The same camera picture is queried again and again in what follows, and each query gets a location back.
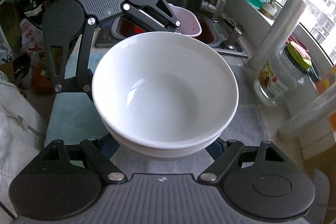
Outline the white colander basket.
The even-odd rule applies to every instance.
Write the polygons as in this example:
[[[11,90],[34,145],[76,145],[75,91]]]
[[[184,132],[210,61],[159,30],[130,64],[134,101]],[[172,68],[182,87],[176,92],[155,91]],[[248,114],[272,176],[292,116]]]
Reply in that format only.
[[[202,33],[201,25],[197,17],[187,9],[169,3],[170,8],[174,12],[181,25],[177,28],[180,34],[196,38]]]

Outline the glass jar yellow lid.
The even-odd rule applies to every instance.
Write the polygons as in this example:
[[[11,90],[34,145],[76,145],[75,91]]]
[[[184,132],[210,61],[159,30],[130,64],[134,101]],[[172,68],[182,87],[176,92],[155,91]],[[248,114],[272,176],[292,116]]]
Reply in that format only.
[[[276,106],[292,96],[304,84],[304,77],[312,66],[307,51],[294,41],[269,55],[262,66],[254,89],[267,106]]]

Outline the tall plastic wrap roll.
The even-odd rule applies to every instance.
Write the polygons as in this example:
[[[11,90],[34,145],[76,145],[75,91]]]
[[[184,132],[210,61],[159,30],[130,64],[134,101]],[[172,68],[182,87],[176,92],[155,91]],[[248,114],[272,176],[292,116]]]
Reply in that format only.
[[[281,125],[277,134],[283,139],[298,137],[309,126],[331,116],[335,112],[335,108],[335,84],[333,84],[303,110]]]

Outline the sink soap dispenser knob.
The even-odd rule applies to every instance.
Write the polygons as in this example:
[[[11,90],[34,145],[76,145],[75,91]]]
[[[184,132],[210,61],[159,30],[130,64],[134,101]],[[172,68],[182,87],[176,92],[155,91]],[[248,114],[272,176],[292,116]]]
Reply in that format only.
[[[229,50],[234,50],[236,48],[236,43],[239,41],[242,31],[237,27],[234,27],[229,34],[228,38],[224,41],[224,46]]]

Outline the blue grey checked towel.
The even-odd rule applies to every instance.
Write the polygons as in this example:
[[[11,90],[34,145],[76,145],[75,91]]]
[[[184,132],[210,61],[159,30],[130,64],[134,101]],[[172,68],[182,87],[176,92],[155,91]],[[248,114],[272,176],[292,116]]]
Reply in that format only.
[[[236,57],[224,56],[230,65],[239,87],[239,105],[236,114],[222,132],[223,140],[235,139],[245,145],[258,146],[267,139],[266,125],[257,100],[252,92],[252,84],[243,62]],[[96,108],[84,93],[60,93],[54,100],[45,145],[55,139],[65,144],[78,144],[86,138],[101,138],[108,133]],[[176,161],[155,161],[137,156],[121,146],[111,161],[128,177],[133,173],[192,173],[201,174],[212,162],[206,150]]]

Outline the steel sink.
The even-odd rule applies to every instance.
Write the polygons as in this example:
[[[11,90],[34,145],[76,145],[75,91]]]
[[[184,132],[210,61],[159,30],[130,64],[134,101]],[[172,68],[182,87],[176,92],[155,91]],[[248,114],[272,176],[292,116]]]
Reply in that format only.
[[[219,22],[215,23],[211,20],[211,14],[208,12],[201,11],[201,0],[166,0],[168,3],[172,5],[182,7],[193,12],[196,17],[197,16],[204,16],[209,20],[211,23],[210,28],[220,36],[220,43],[217,47],[212,47],[218,53],[222,55],[230,55],[230,56],[237,56],[241,58],[248,58],[248,53],[244,49],[243,45],[240,42],[236,43],[236,48],[234,50],[229,50],[224,46],[224,41],[228,38],[231,29],[229,28],[228,22],[220,17]],[[97,33],[96,40],[94,42],[95,48],[110,48],[116,45],[118,42],[122,41],[119,37],[114,37],[111,33],[111,30],[116,30],[118,25],[118,21],[121,18],[117,18],[110,23],[104,24],[102,28]]]

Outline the short plastic wrap roll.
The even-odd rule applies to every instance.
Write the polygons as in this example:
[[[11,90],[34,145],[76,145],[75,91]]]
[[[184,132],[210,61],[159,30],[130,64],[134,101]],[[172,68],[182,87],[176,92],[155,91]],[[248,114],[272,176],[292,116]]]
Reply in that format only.
[[[261,44],[249,60],[249,65],[258,70],[270,53],[280,49],[299,24],[307,4],[303,0],[287,0],[276,20],[266,33]]]

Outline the small potted plant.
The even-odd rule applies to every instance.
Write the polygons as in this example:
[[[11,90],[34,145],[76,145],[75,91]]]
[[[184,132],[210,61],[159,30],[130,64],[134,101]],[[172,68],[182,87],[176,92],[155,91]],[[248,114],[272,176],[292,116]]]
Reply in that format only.
[[[269,19],[273,19],[277,12],[276,0],[268,0],[262,4],[259,11]]]

